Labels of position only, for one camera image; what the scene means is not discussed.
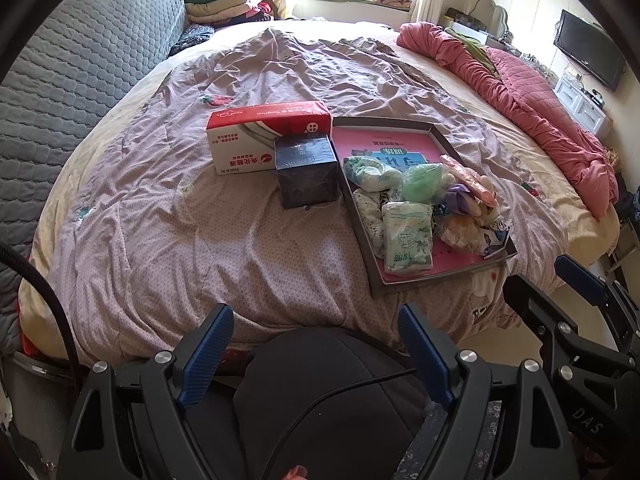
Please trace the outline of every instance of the tray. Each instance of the tray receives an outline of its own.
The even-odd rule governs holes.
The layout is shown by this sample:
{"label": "tray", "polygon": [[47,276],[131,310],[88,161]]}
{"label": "tray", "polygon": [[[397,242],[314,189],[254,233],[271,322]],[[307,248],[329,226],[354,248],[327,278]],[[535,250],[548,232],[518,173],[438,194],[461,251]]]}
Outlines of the tray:
{"label": "tray", "polygon": [[340,162],[338,172],[340,190],[367,269],[372,297],[395,294],[421,285],[442,282],[461,274],[498,267],[518,253],[511,238],[503,249],[488,258],[483,258],[476,254],[458,253],[439,238],[433,237],[433,269],[415,276],[396,276],[385,272],[384,261],[375,256],[353,200],[352,192],[357,187],[347,180],[342,170],[344,158],[352,155],[353,150],[358,154],[380,150],[385,155],[389,155],[389,160],[385,162],[399,164],[417,163],[411,156],[404,158],[406,153],[402,152],[420,152],[428,162],[439,161],[440,155],[444,154],[455,158],[460,163],[463,161],[435,124],[421,121],[335,117],[332,143]]}

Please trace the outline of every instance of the black flat screen tv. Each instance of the black flat screen tv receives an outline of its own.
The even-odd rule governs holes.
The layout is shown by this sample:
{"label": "black flat screen tv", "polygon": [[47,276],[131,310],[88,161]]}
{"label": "black flat screen tv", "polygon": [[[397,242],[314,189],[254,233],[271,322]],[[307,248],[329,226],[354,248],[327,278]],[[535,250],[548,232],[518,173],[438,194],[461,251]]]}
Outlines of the black flat screen tv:
{"label": "black flat screen tv", "polygon": [[554,45],[615,91],[625,71],[622,53],[604,31],[562,10]]}

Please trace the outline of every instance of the gray quilted cover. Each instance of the gray quilted cover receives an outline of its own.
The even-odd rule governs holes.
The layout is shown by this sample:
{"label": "gray quilted cover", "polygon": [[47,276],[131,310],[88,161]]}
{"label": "gray quilted cover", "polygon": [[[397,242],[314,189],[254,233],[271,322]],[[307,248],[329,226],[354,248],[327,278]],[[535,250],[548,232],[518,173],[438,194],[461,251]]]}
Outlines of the gray quilted cover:
{"label": "gray quilted cover", "polygon": [[[65,0],[0,86],[0,239],[22,254],[76,146],[184,30],[183,0]],[[0,351],[19,348],[20,277],[0,266]]]}

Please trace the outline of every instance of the white spotted cloth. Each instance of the white spotted cloth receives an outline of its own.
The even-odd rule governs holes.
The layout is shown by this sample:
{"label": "white spotted cloth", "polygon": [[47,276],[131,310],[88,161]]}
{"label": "white spotted cloth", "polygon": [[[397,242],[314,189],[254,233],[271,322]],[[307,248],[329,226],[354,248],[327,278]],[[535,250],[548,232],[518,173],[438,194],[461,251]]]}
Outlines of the white spotted cloth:
{"label": "white spotted cloth", "polygon": [[[215,108],[205,94],[230,96],[229,108],[321,100],[335,116],[440,124],[465,162],[491,178],[519,254],[499,272],[373,300],[342,200],[284,210],[274,171],[216,174],[205,133]],[[236,313],[238,348],[299,326],[354,328],[399,348],[396,316],[406,301],[459,340],[516,322],[499,293],[508,274],[522,272],[547,292],[557,286],[553,261],[567,236],[523,180],[535,185],[484,122],[383,44],[305,44],[268,29],[167,76],[82,185],[49,281],[85,364],[173,348],[217,302]]]}

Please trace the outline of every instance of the floor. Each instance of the floor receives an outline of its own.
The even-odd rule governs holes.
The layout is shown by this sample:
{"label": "floor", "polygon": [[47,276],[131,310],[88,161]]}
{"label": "floor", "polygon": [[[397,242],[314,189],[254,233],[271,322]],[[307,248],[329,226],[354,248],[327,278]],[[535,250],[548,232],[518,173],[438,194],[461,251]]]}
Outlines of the floor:
{"label": "floor", "polygon": [[[591,267],[591,272],[603,276],[604,264],[597,262]],[[571,287],[564,285],[550,297],[577,323],[579,335],[616,349],[600,311],[584,301]],[[461,341],[458,347],[474,350],[487,362],[519,365],[524,359],[540,360],[540,342],[524,324],[508,330],[485,330]]]}

